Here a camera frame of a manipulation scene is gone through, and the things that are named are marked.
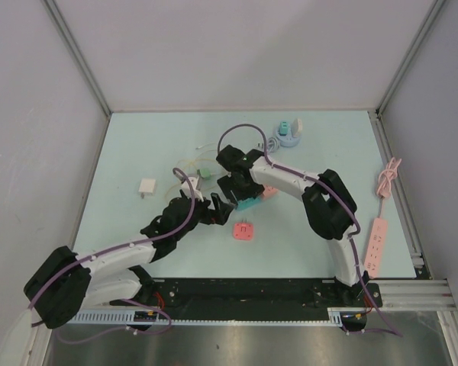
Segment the pink cube socket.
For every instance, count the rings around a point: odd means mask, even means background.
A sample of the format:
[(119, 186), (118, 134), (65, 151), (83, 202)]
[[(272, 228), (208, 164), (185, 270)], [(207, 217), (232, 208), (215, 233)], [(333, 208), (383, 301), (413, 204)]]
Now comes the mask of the pink cube socket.
[(274, 187), (271, 187), (271, 186), (268, 186), (268, 185), (264, 185), (264, 190), (263, 190), (262, 194), (260, 195), (261, 200), (262, 201), (267, 200), (267, 199), (275, 196), (278, 192), (279, 192), (278, 189), (276, 189)]

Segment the blue round power strip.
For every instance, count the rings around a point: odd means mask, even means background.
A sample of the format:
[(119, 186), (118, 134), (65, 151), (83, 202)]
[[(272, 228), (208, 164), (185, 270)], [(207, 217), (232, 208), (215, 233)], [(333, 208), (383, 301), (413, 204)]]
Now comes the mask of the blue round power strip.
[(266, 151), (268, 153), (274, 153), (280, 147), (292, 148), (298, 145), (300, 139), (293, 139), (291, 131), (287, 136), (280, 136), (278, 134), (278, 127), (275, 127), (273, 130), (273, 135), (268, 138)]

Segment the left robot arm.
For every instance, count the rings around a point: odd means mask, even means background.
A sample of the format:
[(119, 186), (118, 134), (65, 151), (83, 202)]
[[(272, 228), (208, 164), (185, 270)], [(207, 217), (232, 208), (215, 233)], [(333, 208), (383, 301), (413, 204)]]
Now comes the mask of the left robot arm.
[(148, 303), (153, 282), (142, 266), (166, 257), (199, 224), (223, 226), (233, 210), (216, 193), (201, 199), (181, 194), (140, 231), (142, 239), (88, 255), (67, 246), (54, 249), (24, 286), (30, 308), (40, 324), (56, 329), (90, 305), (126, 299)]

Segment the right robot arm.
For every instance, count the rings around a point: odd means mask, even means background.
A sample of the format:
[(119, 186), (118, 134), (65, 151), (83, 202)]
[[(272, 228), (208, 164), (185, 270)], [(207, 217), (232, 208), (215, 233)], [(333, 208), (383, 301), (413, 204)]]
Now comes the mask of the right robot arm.
[(338, 300), (354, 306), (363, 299), (365, 291), (360, 283), (363, 265), (356, 249), (346, 243), (360, 232), (355, 217), (357, 205), (335, 171), (307, 173), (274, 162), (258, 149), (245, 153), (231, 145), (218, 150), (216, 161), (227, 172), (218, 179), (218, 186), (232, 204), (256, 199), (266, 187), (301, 201), (309, 226), (328, 241), (335, 278), (340, 282)]

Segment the white square adapter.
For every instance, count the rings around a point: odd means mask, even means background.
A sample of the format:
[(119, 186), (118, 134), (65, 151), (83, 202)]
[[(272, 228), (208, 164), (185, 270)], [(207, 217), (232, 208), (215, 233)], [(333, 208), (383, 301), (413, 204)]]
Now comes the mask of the white square adapter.
[(303, 124), (300, 118), (296, 118), (293, 120), (291, 125), (291, 133), (293, 139), (300, 139), (303, 131)]

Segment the light teal charger plug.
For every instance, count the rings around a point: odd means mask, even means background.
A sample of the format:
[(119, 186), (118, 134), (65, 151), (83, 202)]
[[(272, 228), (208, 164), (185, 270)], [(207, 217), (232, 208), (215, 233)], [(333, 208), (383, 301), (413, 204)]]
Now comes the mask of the light teal charger plug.
[(241, 201), (240, 203), (251, 206), (254, 204), (258, 204), (260, 201), (261, 201), (260, 197), (255, 197), (255, 198), (247, 198), (246, 200)]

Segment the teal triangular power strip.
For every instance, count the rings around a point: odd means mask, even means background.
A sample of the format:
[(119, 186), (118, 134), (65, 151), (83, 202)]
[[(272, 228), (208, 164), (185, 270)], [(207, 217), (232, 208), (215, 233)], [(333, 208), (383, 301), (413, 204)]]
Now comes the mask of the teal triangular power strip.
[(236, 210), (238, 210), (238, 211), (247, 210), (247, 209), (249, 209), (251, 207), (254, 207), (254, 206), (260, 204), (261, 202), (262, 202), (262, 198), (261, 197), (247, 198), (245, 200), (237, 202)]

